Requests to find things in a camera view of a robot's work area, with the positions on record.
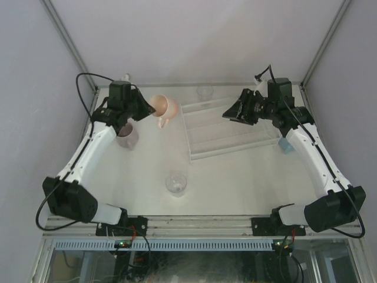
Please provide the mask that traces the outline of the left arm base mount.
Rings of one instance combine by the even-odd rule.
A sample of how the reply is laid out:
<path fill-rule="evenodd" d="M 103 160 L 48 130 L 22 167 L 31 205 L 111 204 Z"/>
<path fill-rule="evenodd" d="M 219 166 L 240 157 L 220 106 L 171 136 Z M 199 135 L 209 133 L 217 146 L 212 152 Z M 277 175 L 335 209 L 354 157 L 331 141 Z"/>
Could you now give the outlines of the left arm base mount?
<path fill-rule="evenodd" d="M 116 225 L 98 224 L 96 236 L 146 236 L 148 219 L 143 216 L 128 216 L 126 209 L 121 210 L 120 221 Z"/>

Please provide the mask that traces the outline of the clear glass near front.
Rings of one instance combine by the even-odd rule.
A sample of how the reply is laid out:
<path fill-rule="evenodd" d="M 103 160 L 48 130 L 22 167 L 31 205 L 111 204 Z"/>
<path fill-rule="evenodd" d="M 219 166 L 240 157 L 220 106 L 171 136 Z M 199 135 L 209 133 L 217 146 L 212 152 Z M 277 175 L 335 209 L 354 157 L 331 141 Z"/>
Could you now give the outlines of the clear glass near front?
<path fill-rule="evenodd" d="M 187 179 L 181 173 L 171 173 L 166 178 L 166 188 L 174 197 L 182 197 L 186 192 Z"/>

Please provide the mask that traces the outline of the pink ceramic mug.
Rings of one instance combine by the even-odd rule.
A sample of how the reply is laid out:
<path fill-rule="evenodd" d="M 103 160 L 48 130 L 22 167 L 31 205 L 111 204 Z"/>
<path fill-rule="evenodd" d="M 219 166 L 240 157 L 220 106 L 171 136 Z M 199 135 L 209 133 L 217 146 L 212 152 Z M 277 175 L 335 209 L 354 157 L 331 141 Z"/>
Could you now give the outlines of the pink ceramic mug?
<path fill-rule="evenodd" d="M 153 116 L 158 119 L 157 125 L 160 129 L 168 125 L 168 122 L 175 118 L 179 111 L 179 105 L 164 95 L 152 96 L 148 103 L 155 109 Z"/>

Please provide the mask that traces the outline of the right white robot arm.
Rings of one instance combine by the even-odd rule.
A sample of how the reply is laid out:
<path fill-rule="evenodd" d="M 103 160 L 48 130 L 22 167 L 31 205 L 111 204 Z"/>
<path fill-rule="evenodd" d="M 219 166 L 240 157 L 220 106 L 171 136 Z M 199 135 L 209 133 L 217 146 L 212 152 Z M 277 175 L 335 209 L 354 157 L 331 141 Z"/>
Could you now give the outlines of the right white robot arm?
<path fill-rule="evenodd" d="M 260 81 L 255 90 L 245 88 L 224 118 L 253 126 L 270 120 L 304 162 L 315 189 L 316 200 L 307 205 L 284 205 L 275 209 L 283 226 L 307 225 L 315 232 L 358 221 L 359 238 L 365 234 L 360 209 L 366 199 L 362 186 L 352 186 L 324 146 L 315 121 L 304 106 L 296 106 L 288 78 Z"/>

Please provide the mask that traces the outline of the lilac ceramic mug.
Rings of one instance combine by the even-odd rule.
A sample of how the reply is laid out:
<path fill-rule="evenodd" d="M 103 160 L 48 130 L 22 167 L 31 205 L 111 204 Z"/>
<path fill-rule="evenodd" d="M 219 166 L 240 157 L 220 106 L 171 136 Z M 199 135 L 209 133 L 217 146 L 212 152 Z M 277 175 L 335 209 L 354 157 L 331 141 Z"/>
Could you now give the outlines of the lilac ceramic mug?
<path fill-rule="evenodd" d="M 116 137 L 116 142 L 119 146 L 134 150 L 138 143 L 139 135 L 132 123 L 127 123 L 123 126 Z"/>

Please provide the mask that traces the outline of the aluminium front rail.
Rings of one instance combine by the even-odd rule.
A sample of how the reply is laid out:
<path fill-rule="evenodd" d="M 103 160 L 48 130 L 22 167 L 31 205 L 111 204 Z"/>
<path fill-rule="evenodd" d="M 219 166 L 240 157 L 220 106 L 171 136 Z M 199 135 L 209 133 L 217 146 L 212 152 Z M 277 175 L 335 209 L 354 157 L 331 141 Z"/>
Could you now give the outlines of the aluminium front rail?
<path fill-rule="evenodd" d="M 146 224 L 131 224 L 131 229 L 144 233 L 148 239 L 201 239 L 201 238 L 250 238 L 254 237 L 275 237 L 272 235 L 262 236 L 255 235 L 254 230 L 259 229 L 259 224 L 252 223 L 252 219 L 257 216 L 241 215 L 241 216 L 144 216 L 147 218 Z M 47 221 L 47 228 L 57 228 L 71 222 L 68 219 L 59 216 L 51 216 Z M 97 228 L 102 229 L 104 224 L 96 223 L 76 223 L 69 227 L 57 231 L 42 232 L 42 236 L 46 238 L 94 238 L 117 236 L 116 232 L 111 232 L 107 228 L 108 233 L 104 232 L 104 236 L 96 235 Z M 341 238 L 344 235 L 334 230 L 328 229 L 323 232 L 315 232 L 312 228 L 300 225 L 304 228 L 306 237 L 320 238 Z M 361 232 L 358 223 L 342 225 L 337 228 L 345 233 L 356 235 Z"/>

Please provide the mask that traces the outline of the aluminium frame post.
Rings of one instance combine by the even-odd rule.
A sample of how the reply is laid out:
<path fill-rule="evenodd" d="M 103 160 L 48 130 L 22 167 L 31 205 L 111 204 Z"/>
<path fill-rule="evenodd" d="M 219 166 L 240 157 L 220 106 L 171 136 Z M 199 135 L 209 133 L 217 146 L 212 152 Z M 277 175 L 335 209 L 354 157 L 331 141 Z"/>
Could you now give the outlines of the aluminium frame post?
<path fill-rule="evenodd" d="M 318 50 L 316 51 L 313 60 L 311 61 L 307 71 L 305 72 L 304 78 L 300 83 L 300 86 L 305 89 L 308 85 L 313 73 L 315 72 L 318 64 L 320 63 L 322 57 L 324 56 L 326 50 L 330 46 L 333 37 L 335 36 L 339 26 L 341 25 L 344 17 L 346 16 L 350 6 L 353 4 L 353 0 L 343 0 L 339 9 L 337 10 L 328 30 L 320 43 Z"/>
<path fill-rule="evenodd" d="M 57 9 L 54 7 L 54 4 L 50 0 L 40 0 L 41 5 L 45 9 L 50 21 L 52 22 L 54 28 L 56 29 L 59 37 L 63 41 L 66 49 L 68 50 L 71 58 L 75 62 L 76 66 L 81 72 L 88 73 L 89 70 L 82 59 L 82 56 L 75 46 L 71 36 L 69 35 L 68 30 L 66 29 Z"/>

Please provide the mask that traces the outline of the clear glass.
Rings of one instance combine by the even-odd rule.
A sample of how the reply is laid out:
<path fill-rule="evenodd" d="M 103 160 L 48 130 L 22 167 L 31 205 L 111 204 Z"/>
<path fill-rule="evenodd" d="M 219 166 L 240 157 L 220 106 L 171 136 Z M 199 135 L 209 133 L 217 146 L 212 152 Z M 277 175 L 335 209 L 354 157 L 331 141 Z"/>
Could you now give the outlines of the clear glass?
<path fill-rule="evenodd" d="M 213 87 L 211 85 L 200 85 L 196 89 L 198 100 L 201 102 L 210 101 L 213 97 Z"/>
<path fill-rule="evenodd" d="M 166 188 L 174 197 L 182 197 L 186 192 L 187 179 L 181 173 L 171 173 L 166 178 Z"/>

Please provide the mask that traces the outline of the light blue mug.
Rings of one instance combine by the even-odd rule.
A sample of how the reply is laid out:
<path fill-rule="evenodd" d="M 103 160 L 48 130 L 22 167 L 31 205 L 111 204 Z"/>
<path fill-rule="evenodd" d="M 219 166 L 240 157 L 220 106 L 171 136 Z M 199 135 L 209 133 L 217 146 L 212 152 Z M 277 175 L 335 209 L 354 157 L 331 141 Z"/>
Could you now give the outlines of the light blue mug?
<path fill-rule="evenodd" d="M 279 139 L 278 145 L 284 154 L 289 154 L 291 152 L 294 152 L 295 150 L 294 147 L 289 143 L 289 141 L 285 137 Z"/>

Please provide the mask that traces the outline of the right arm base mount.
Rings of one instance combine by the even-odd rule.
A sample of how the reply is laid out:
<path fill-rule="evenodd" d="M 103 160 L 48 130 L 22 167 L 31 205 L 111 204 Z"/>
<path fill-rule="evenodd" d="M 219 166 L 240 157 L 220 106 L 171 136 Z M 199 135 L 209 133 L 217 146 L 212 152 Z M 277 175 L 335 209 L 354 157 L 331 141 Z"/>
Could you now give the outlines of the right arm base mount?
<path fill-rule="evenodd" d="M 253 236 L 306 236 L 304 226 L 283 224 L 279 210 L 293 203 L 273 208 L 269 216 L 255 216 L 251 218 Z"/>

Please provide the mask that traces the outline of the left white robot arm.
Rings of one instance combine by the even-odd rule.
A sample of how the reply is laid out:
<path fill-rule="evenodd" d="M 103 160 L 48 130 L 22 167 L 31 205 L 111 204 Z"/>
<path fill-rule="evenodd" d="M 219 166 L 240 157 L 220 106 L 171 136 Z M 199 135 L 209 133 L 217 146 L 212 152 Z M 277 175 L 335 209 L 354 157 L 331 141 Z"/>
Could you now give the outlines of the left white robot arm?
<path fill-rule="evenodd" d="M 74 223 L 119 224 L 127 211 L 98 200 L 89 184 L 102 155 L 128 120 L 140 121 L 154 112 L 136 85 L 113 81 L 108 97 L 91 113 L 91 124 L 71 160 L 56 177 L 43 181 L 42 204 L 48 205 L 52 214 Z"/>

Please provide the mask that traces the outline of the right aluminium frame post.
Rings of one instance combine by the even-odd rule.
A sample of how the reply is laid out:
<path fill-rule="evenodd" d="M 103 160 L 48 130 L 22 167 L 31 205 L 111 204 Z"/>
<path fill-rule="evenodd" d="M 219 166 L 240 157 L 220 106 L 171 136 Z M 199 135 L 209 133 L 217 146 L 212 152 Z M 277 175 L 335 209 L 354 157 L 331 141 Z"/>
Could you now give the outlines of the right aluminium frame post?
<path fill-rule="evenodd" d="M 353 0 L 343 0 L 339 9 L 337 10 L 328 30 L 320 43 L 318 50 L 316 51 L 313 60 L 311 61 L 307 71 L 305 72 L 304 78 L 300 83 L 300 86 L 305 89 L 308 85 L 313 73 L 315 72 L 318 64 L 320 63 L 322 57 L 324 56 L 326 50 L 330 46 L 333 37 L 335 36 L 339 26 L 341 25 L 344 17 L 346 16 L 350 6 L 353 4 Z"/>

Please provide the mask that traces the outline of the clear glass at back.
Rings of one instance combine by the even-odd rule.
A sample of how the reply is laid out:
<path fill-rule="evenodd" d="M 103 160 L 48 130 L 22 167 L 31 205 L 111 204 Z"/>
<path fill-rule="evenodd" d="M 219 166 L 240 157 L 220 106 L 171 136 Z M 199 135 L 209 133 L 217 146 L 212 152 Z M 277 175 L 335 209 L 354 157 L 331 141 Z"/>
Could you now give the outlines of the clear glass at back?
<path fill-rule="evenodd" d="M 196 89 L 198 100 L 201 102 L 210 101 L 213 97 L 213 87 L 211 85 L 200 85 Z"/>

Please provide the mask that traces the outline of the clear acrylic dish rack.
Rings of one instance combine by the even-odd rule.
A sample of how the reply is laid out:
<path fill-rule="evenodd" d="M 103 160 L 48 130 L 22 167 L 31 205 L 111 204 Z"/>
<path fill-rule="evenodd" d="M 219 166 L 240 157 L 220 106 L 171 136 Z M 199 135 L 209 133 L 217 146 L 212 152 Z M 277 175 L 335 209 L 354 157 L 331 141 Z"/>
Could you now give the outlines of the clear acrylic dish rack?
<path fill-rule="evenodd" d="M 276 144 L 280 131 L 270 121 L 254 126 L 236 123 L 222 114 L 236 101 L 226 97 L 181 106 L 190 160 L 204 159 L 254 147 Z"/>

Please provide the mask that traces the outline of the left aluminium frame post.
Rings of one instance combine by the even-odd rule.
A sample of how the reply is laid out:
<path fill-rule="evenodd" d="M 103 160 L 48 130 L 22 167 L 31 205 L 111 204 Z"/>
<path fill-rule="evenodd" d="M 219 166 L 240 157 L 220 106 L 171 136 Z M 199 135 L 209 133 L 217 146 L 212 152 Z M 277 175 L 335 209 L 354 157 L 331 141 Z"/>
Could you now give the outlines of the left aluminium frame post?
<path fill-rule="evenodd" d="M 66 49 L 68 50 L 71 58 L 75 62 L 76 66 L 81 72 L 88 73 L 89 70 L 82 59 L 82 56 L 75 46 L 71 36 L 69 35 L 68 30 L 66 29 L 57 9 L 54 7 L 54 4 L 50 0 L 40 0 L 41 5 L 45 9 L 50 21 L 52 22 L 54 28 L 56 29 L 59 37 L 63 41 Z"/>

